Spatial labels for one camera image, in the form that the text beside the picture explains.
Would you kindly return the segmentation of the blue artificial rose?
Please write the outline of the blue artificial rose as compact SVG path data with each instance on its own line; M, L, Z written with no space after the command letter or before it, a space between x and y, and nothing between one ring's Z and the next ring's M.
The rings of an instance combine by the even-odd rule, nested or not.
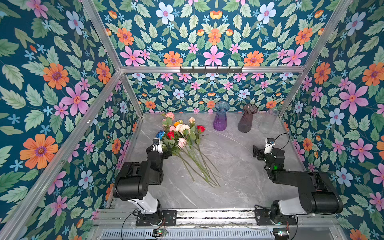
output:
M162 140L163 137L165 136L165 132L164 131L159 131L157 134L156 134L156 138Z

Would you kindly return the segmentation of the red artificial rose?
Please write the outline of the red artificial rose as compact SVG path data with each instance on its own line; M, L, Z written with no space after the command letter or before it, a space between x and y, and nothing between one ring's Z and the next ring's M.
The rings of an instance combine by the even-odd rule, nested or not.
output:
M191 155L188 150L188 144L183 148L180 149L178 146L178 139L179 138L187 138L184 135L181 135L178 132L168 132L166 133L166 139L167 139L167 147L170 147L172 149L172 155L178 157L181 159L182 163L185 166L185 169L187 170L189 176L191 177L192 181L195 182L195 178L193 176L192 170L193 167L190 164L190 161L192 160Z

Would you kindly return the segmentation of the purple blue glass vase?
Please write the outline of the purple blue glass vase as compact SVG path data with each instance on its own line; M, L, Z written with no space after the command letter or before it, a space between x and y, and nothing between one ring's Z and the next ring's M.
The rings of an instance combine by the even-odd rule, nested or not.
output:
M216 103L216 116L213 122L213 127L216 131L224 131L227 128L227 112L230 105L227 102L220 101Z

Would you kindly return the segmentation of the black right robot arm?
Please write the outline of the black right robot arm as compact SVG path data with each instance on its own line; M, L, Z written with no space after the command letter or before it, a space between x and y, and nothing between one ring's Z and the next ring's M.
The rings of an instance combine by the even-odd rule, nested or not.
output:
M325 173L288 171L285 169L285 151L267 144L253 146L253 157L265 163L265 171L274 184L296 187L298 196L273 201L269 217L272 223L292 224L289 219L298 215L334 215L343 211L344 204Z

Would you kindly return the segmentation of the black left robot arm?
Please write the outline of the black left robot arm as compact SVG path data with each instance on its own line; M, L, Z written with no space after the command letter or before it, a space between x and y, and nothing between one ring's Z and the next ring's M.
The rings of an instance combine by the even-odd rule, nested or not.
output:
M149 192L149 186L161 185L164 179L164 160L172 155L170 148L151 145L146 149L147 159L126 162L118 173L113 186L114 198L128 201L143 215L162 213L161 203Z

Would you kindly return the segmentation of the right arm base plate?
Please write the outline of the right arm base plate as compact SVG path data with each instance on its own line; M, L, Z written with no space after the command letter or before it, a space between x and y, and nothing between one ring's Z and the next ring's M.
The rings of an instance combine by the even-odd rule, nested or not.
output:
M296 226L297 218L294 215L280 215L279 212L271 212L265 209L255 209L255 219L258 226L289 225Z

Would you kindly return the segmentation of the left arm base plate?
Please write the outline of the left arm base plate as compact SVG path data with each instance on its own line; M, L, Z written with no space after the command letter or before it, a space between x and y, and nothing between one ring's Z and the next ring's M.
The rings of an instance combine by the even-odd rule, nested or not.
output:
M175 226L177 220L176 210L161 210L153 214L139 214L136 221L137 227Z

